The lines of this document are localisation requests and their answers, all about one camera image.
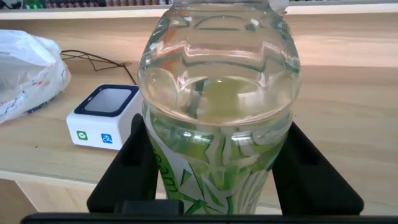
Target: plastic bottle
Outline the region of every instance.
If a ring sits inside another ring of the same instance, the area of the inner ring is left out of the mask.
[[[269,2],[175,1],[139,86],[168,198],[189,214],[254,213],[300,89],[289,27]]]

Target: wooden table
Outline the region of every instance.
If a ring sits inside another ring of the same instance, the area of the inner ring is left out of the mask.
[[[0,22],[0,28],[132,62],[134,73],[157,20],[15,21]],[[396,214],[398,14],[287,20],[302,61],[294,121],[362,196],[363,214]],[[67,64],[72,80],[57,100],[0,126],[0,179],[15,180],[40,212],[86,211],[85,200],[116,152],[73,145],[65,118],[100,83],[131,83],[120,68],[94,72],[87,61]],[[272,177],[260,203],[270,212],[279,208]]]

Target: white plastic bag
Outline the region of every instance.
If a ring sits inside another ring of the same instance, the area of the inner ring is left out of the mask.
[[[0,124],[40,108],[68,85],[60,53],[52,40],[0,30]]]
[[[269,0],[271,9],[283,16],[286,8],[289,6],[289,0]]]

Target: bottle neck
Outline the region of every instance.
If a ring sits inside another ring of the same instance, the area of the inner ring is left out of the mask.
[[[257,5],[264,9],[272,9],[280,16],[285,15],[289,0],[174,0],[174,6],[189,4],[247,4]]]

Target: green wechat logo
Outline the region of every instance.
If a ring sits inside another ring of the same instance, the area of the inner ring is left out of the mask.
[[[76,133],[77,133],[77,137],[78,137],[80,140],[84,140],[84,141],[87,141],[87,140],[88,140],[87,134],[86,134],[85,131],[77,131]]]

